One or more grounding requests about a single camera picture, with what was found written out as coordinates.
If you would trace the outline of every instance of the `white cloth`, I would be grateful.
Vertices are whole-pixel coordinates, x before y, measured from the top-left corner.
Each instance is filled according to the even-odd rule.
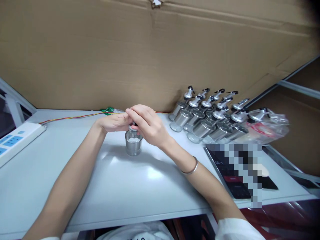
[[[42,240],[59,240],[57,237]],[[160,221],[131,224],[107,232],[97,240],[174,240]],[[265,240],[247,221],[239,218],[219,220],[215,240]]]
[[[160,221],[131,224],[107,232],[97,240],[174,240]]]
[[[265,240],[265,238],[246,220],[225,218],[218,222],[215,240]]]

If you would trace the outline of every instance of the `hand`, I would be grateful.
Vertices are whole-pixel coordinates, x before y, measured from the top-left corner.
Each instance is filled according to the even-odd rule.
[[[148,143],[161,148],[171,139],[162,120],[150,107],[139,104],[127,108],[126,113],[138,124],[132,128],[137,129]]]
[[[126,113],[112,114],[96,121],[107,132],[127,131],[132,122],[132,119]]]

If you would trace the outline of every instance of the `electrical wire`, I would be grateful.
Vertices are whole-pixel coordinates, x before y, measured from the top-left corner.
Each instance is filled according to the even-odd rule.
[[[51,119],[51,120],[47,120],[47,121],[44,121],[44,122],[40,122],[39,124],[47,124],[49,122],[63,120],[63,119],[74,119],[74,118],[91,117],[91,116],[102,114],[102,113],[119,114],[119,113],[114,113],[114,112],[100,112],[100,113],[94,113],[94,114],[88,114],[88,115],[76,116],[76,117],[56,118],[56,119]],[[169,114],[169,113],[166,113],[166,112],[155,112],[155,113]]]

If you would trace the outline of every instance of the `forearm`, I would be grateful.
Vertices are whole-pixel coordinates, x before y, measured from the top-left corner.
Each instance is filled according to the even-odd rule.
[[[33,224],[37,227],[31,227],[24,239],[62,235],[88,186],[106,134],[97,123],[91,127],[54,183],[43,210]]]
[[[196,161],[187,151],[185,151],[173,138],[161,147],[183,172],[191,172]],[[216,218],[241,218],[245,217],[238,209],[228,192],[217,180],[217,178],[200,162],[197,170],[186,175],[193,187],[208,201]]]

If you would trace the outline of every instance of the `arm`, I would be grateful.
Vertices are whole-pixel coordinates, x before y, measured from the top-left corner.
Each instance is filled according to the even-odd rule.
[[[183,172],[191,172],[196,161],[167,132],[161,119],[149,107],[136,105],[126,109],[127,114],[138,124],[136,128],[150,144],[159,147]],[[225,188],[200,162],[197,170],[186,175],[193,187],[208,201],[217,220],[224,218],[245,219]]]
[[[54,183],[49,197],[24,240],[61,237],[91,177],[107,132],[126,131],[132,120],[127,114],[98,119]]]

